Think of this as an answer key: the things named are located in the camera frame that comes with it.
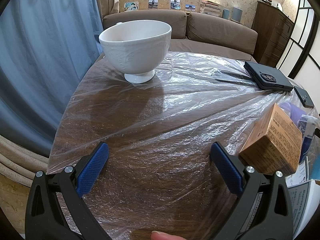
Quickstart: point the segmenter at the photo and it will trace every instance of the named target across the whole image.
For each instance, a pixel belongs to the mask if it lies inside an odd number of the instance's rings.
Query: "wooden dresser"
[[[252,29],[258,33],[253,58],[260,64],[276,67],[293,26],[293,21],[278,8],[258,1],[252,24]]]

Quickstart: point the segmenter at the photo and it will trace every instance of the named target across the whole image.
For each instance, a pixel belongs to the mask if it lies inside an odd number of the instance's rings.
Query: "framed photo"
[[[124,11],[136,11],[139,9],[139,2],[125,2]]]
[[[180,0],[170,0],[170,9],[180,10]]]
[[[195,12],[196,11],[196,6],[192,5],[192,4],[186,4],[186,11],[192,11]]]
[[[148,9],[157,9],[158,8],[158,0],[149,0]]]

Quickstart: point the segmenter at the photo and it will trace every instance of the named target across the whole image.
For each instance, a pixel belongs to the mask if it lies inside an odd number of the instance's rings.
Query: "round table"
[[[208,239],[236,200],[209,161],[211,144],[237,154],[274,103],[318,116],[294,90],[260,90],[243,65],[169,52],[153,79],[131,84],[105,58],[96,62],[65,110],[47,173],[75,165],[105,141],[109,160],[84,201],[113,239],[149,239],[152,230]]]

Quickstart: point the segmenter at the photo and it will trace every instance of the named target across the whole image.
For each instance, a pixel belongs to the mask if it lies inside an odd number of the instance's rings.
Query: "screw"
[[[247,170],[247,172],[249,173],[254,173],[254,168],[252,166],[248,166],[245,168]]]
[[[72,166],[67,166],[67,167],[64,168],[64,171],[65,171],[66,173],[70,173],[72,170],[73,170],[73,167],[72,167]]]
[[[282,172],[281,171],[276,171],[276,175],[281,178],[282,177]]]
[[[43,174],[43,172],[42,172],[42,171],[37,171],[36,176],[39,178],[39,177],[41,177],[41,176],[42,176],[42,174]]]

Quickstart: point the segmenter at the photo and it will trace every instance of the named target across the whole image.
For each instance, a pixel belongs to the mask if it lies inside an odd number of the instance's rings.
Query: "blue curtain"
[[[0,134],[49,156],[62,114],[98,58],[96,0],[11,0],[0,16]]]

